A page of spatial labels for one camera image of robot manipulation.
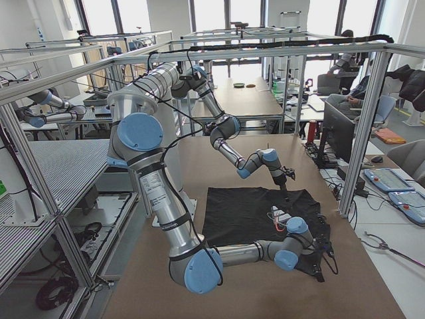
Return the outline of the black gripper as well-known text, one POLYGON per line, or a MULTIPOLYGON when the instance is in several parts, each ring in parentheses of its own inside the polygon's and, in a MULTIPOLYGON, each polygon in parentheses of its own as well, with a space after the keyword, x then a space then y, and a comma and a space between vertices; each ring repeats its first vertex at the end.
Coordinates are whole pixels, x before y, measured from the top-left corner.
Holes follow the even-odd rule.
POLYGON ((287 178, 290 178, 292 180, 296 179, 296 173, 294 169, 283 166, 272 171, 272 179, 274 183, 279 187, 283 187, 285 201, 289 201, 288 189, 285 186, 287 178))

